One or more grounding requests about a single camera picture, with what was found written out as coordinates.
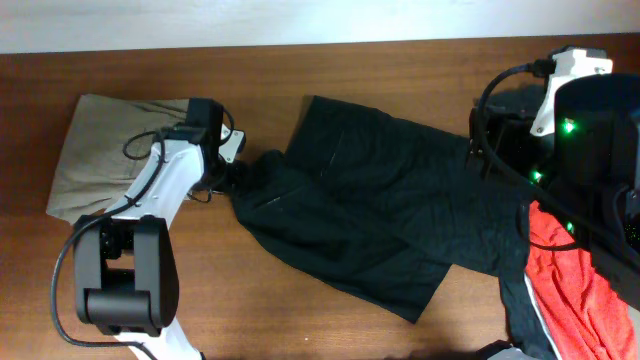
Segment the black shorts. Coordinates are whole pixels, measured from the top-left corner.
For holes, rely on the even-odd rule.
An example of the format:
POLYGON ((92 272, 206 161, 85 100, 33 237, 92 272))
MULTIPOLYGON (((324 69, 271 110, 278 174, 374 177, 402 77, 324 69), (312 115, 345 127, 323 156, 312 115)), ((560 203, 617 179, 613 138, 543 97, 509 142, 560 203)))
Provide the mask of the black shorts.
POLYGON ((285 151, 233 191, 268 252, 416 322, 452 265, 521 281, 527 196, 467 166, 468 141, 378 109, 315 97, 285 151))

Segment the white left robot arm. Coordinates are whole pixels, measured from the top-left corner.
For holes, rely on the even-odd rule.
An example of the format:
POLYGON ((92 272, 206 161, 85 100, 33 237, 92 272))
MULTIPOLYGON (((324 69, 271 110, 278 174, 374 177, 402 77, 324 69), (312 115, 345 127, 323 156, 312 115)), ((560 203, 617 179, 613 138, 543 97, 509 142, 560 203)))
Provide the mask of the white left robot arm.
POLYGON ((213 99, 192 98, 186 118, 151 132, 145 165, 104 214, 83 215, 63 251, 73 255, 79 320, 139 359, 201 359, 176 313, 179 278, 169 228, 198 192, 225 193, 245 135, 213 99))

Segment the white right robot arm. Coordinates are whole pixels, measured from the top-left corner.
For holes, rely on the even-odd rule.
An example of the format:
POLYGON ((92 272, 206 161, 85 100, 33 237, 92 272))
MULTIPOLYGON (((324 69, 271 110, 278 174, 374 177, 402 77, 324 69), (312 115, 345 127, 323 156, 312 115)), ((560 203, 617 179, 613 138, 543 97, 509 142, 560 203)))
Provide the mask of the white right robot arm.
POLYGON ((472 107, 472 154, 523 185, 570 234, 631 307, 639 306, 639 77, 613 73, 553 91, 551 132, 529 134, 532 115, 490 107, 500 74, 472 107))

